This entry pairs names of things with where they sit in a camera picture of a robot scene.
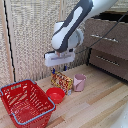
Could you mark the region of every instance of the floor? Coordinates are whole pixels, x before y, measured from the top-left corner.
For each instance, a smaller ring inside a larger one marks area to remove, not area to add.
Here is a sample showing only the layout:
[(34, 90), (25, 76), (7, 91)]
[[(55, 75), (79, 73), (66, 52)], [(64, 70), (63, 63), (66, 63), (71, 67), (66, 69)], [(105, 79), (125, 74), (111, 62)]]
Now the floor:
[[(82, 92), (65, 96), (56, 105), (46, 128), (110, 128), (128, 101), (128, 83), (93, 67), (81, 65), (63, 74), (73, 78), (81, 73), (86, 76)], [(37, 81), (46, 91), (52, 87), (51, 77)], [(0, 128), (16, 128), (0, 100)]]

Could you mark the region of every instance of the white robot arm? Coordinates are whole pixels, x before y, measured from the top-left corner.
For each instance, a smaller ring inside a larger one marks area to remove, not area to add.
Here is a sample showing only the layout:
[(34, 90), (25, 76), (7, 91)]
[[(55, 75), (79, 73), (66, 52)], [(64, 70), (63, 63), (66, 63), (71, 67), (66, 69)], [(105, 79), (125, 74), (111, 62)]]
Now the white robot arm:
[(72, 62), (75, 58), (73, 48), (80, 45), (84, 38), (82, 31), (77, 29), (77, 27), (83, 20), (86, 21), (108, 10), (117, 1), (118, 0), (80, 0), (64, 22), (55, 24), (51, 43), (53, 49), (61, 53), (61, 55), (58, 57), (56, 52), (45, 54), (46, 66), (49, 67)]

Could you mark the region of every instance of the pink object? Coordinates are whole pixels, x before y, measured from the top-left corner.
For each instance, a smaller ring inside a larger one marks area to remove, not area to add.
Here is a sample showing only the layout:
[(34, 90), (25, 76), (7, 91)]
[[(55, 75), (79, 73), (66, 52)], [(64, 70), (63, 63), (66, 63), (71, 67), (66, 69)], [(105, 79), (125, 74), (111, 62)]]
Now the pink object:
[(85, 79), (86, 77), (83, 74), (76, 74), (74, 76), (74, 82), (73, 82), (74, 91), (80, 92), (84, 90)]

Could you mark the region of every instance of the red basket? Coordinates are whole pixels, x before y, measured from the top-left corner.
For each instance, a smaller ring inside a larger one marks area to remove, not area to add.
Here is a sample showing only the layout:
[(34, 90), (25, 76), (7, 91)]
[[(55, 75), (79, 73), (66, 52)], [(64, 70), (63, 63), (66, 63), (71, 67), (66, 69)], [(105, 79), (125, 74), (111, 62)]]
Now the red basket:
[(55, 104), (32, 80), (0, 88), (1, 99), (17, 128), (44, 128)]

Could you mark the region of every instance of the red object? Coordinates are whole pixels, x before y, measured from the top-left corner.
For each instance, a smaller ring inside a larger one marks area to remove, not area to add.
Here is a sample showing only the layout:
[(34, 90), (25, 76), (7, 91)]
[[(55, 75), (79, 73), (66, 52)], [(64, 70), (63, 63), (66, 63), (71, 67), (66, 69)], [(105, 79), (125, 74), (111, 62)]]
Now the red object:
[(24, 80), (0, 88), (1, 99), (17, 128), (46, 127), (55, 104), (33, 81)]
[(65, 96), (65, 92), (57, 87), (49, 88), (46, 92), (48, 97), (55, 103), (59, 104), (63, 101), (63, 98)]

